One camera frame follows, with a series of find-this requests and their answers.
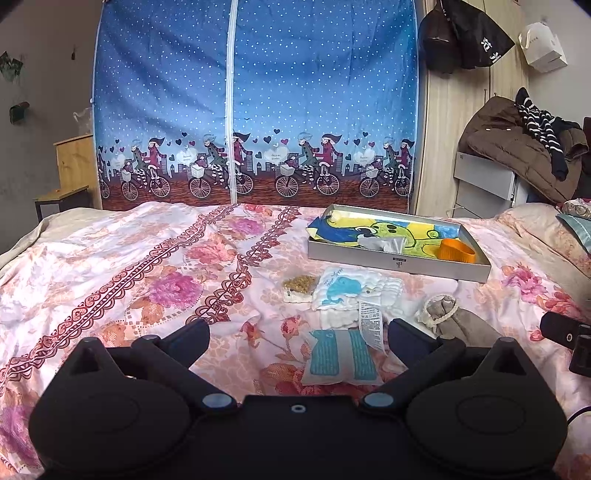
black cable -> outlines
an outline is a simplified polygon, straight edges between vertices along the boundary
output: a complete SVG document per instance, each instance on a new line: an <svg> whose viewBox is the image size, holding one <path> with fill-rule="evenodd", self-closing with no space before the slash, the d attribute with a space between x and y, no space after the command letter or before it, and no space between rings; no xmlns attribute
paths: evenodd
<svg viewBox="0 0 591 480"><path fill-rule="evenodd" d="M578 412L574 413L568 420L567 425L570 425L570 422L572 422L575 418L577 418L579 415L582 415L583 413L587 413L591 411L591 406L589 407L583 407L581 408Z"/></svg>

black bag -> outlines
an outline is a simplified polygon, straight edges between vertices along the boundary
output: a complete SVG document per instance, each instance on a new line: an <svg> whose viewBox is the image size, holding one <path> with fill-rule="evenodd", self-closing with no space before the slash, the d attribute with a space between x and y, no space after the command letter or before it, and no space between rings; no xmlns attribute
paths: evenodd
<svg viewBox="0 0 591 480"><path fill-rule="evenodd" d="M460 51L462 68L490 67L515 42L482 10L462 0L442 0L443 12L452 23Z"/></svg>
<svg viewBox="0 0 591 480"><path fill-rule="evenodd" d="M435 72L453 73L462 65L460 46L439 1L418 28L418 52Z"/></svg>

silver tray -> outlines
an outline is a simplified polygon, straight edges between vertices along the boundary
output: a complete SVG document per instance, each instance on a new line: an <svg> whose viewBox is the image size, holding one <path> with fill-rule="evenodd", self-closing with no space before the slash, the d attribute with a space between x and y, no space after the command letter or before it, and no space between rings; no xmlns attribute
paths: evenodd
<svg viewBox="0 0 591 480"><path fill-rule="evenodd" d="M330 244L323 241L308 239L308 258L323 260L361 267L382 268L419 275L431 275L433 277L454 278L455 280L468 280L486 283L491 271L491 262L478 246L476 241L468 233L466 228L455 222L435 220L433 218L404 213L387 212L370 208L350 207L346 205L330 205L323 217L331 215L335 211L353 212L359 216L367 216L376 220L400 222L428 223L430 225L459 227L458 238L469 245L476 252L475 263L454 262L439 260L437 258L415 257L413 255L391 254L378 252L359 247L345 247Z"/></svg>

brown jacket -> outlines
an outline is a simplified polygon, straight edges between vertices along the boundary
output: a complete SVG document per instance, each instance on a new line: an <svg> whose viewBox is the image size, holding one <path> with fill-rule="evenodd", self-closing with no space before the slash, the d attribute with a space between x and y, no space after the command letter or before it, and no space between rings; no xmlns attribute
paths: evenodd
<svg viewBox="0 0 591 480"><path fill-rule="evenodd" d="M515 102L494 96L472 117L458 150L510 168L548 200L560 203L573 197L581 175L580 155L588 147L583 131L574 128L560 134L559 140L569 167L565 181L552 175L550 154L544 146L524 132Z"/></svg>

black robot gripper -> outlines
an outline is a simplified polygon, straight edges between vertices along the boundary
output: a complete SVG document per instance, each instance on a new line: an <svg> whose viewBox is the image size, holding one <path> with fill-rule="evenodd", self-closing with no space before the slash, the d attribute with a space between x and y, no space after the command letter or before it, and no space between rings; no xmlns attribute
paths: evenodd
<svg viewBox="0 0 591 480"><path fill-rule="evenodd" d="M249 395L238 405L189 370L208 345L202 320L124 348L81 340L30 418L41 479L557 478L566 418L513 338L436 342L358 404Z"/></svg>

